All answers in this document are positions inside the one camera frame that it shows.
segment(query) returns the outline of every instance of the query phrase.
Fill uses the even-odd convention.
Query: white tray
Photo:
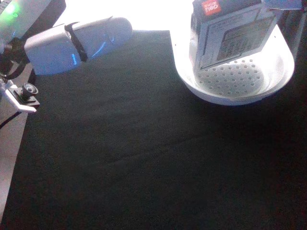
[[[222,105],[249,104],[272,95],[290,80],[295,64],[278,26],[261,52],[194,76],[189,59],[190,18],[189,10],[176,17],[170,34],[179,76],[198,97]]]

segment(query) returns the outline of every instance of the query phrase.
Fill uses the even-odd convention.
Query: black cloth
[[[306,45],[282,90],[244,106],[192,94],[169,32],[36,78],[4,229],[303,229]]]

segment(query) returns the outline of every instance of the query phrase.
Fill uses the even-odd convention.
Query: deli logo
[[[221,6],[220,6],[220,4],[217,0],[204,1],[201,5],[202,5],[204,13],[207,16],[218,13],[222,10],[222,8],[221,8]]]

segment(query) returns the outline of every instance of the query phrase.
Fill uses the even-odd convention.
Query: green light
[[[13,14],[15,12],[15,9],[15,6],[13,4],[10,4],[5,8],[5,12],[7,12],[8,14]]]

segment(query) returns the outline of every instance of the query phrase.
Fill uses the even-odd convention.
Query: small camera
[[[35,98],[38,94],[38,89],[30,83],[25,83],[21,88],[9,88],[9,92],[14,96],[19,104],[30,106],[37,109],[40,103]]]

